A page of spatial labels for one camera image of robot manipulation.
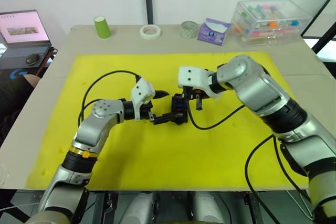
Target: tissue box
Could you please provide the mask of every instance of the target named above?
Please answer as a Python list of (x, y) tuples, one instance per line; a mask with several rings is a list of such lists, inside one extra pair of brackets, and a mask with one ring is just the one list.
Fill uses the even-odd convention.
[(221, 46), (231, 24), (207, 18), (198, 32), (199, 40)]

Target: yellow mat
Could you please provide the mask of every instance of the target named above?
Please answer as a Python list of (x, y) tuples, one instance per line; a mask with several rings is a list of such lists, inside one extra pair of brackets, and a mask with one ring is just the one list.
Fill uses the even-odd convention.
[[(45, 189), (57, 166), (62, 163), (77, 129), (77, 116), (87, 87), (102, 74), (131, 70), (153, 83), (157, 90), (171, 95), (177, 87), (180, 65), (215, 70), (220, 64), (241, 53), (173, 55), (80, 55), (77, 56), (58, 98), (39, 151), (35, 168), (26, 187)], [(246, 52), (262, 64), (290, 92), (274, 63), (264, 52)], [(126, 98), (129, 100), (133, 76), (118, 73), (101, 80), (91, 90), (87, 101)], [(167, 113), (171, 97), (153, 101), (153, 113)], [(203, 111), (195, 110), (195, 121), (209, 126), (241, 105), (234, 91), (219, 99), (203, 101)], [(153, 125), (125, 121), (116, 125), (93, 169), (89, 189), (246, 189), (244, 164), (250, 151), (268, 135), (270, 129), (243, 108), (220, 126), (200, 131), (190, 122)], [(305, 186), (307, 179), (285, 168), (294, 181)], [(290, 186), (277, 163), (269, 141), (250, 162), (251, 183), (259, 189)]]

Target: plastic storage container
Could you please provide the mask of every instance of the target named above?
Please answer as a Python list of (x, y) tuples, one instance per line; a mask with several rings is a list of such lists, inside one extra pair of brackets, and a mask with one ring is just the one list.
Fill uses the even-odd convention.
[(291, 0), (240, 1), (231, 28), (243, 46), (283, 43), (298, 38), (310, 18)]

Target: clear tape roll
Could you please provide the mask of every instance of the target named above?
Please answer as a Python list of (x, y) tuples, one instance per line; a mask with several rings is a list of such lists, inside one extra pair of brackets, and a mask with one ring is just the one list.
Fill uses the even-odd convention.
[(160, 35), (161, 29), (156, 25), (145, 25), (140, 28), (140, 36), (143, 39), (157, 39)]
[(193, 21), (185, 21), (181, 24), (181, 36), (185, 39), (192, 39), (197, 36), (198, 24)]

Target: floor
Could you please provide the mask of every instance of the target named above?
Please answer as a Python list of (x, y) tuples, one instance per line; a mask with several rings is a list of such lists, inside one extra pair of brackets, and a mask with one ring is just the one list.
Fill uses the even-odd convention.
[[(304, 208), (302, 201), (296, 191), (290, 191), (294, 196), (296, 201)], [(118, 198), (118, 207), (114, 214), (114, 218), (111, 218), (109, 214), (105, 215), (105, 224), (118, 224), (120, 219), (125, 212), (127, 206), (132, 201), (132, 199), (137, 195), (137, 193), (120, 193)], [(226, 210), (224, 204), (220, 200), (220, 197), (228, 205), (233, 224), (252, 224), (252, 219), (250, 216), (250, 211), (248, 205), (244, 203), (243, 193), (218, 193), (212, 192), (213, 197), (216, 199), (217, 204), (222, 211), (222, 215), (225, 219), (225, 223), (229, 224), (229, 214)], [(93, 221), (93, 213), (95, 210), (96, 193), (91, 193), (89, 196), (87, 211), (81, 221), (81, 224), (96, 224)], [(41, 197), (40, 191), (18, 191), (13, 197), (12, 204), (23, 205), (23, 204), (33, 204), (39, 202)], [(187, 221), (188, 220), (188, 204), (187, 204), (187, 192), (170, 192), (163, 191), (159, 192), (160, 204), (159, 213), (156, 217), (157, 222), (164, 221)], [(311, 224), (313, 223), (307, 219), (299, 210), (298, 206), (290, 198), (290, 196), (285, 191), (275, 191), (275, 192), (262, 192), (260, 197), (266, 203), (266, 205), (271, 209), (274, 215), (279, 219), (281, 223), (295, 223), (295, 224)], [(19, 207), (27, 215), (31, 216), (36, 213), (37, 205)], [(262, 218), (264, 224), (273, 223), (272, 220), (267, 216), (266, 212), (262, 209)], [(0, 224), (20, 224), (18, 220), (14, 217), (4, 213), (0, 219)]]

